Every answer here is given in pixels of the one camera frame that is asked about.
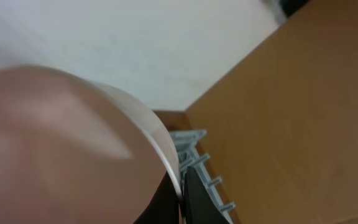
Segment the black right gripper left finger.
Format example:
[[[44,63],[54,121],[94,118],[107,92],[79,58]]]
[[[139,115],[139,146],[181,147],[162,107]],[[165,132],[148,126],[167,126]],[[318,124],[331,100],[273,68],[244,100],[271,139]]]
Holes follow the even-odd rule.
[[[179,224],[179,201],[168,173],[134,224]]]

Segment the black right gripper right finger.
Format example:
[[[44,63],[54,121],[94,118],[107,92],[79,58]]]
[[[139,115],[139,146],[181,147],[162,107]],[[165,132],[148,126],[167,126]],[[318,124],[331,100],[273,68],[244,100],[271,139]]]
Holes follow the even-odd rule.
[[[187,224],[229,224],[211,200],[194,167],[186,170],[184,200]]]

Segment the pink white bowl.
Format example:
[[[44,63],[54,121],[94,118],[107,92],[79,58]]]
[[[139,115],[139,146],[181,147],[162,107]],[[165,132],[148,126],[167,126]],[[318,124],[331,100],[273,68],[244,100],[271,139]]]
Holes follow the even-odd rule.
[[[178,156],[162,122],[46,67],[0,70],[0,223],[134,223],[163,196],[178,211]]]

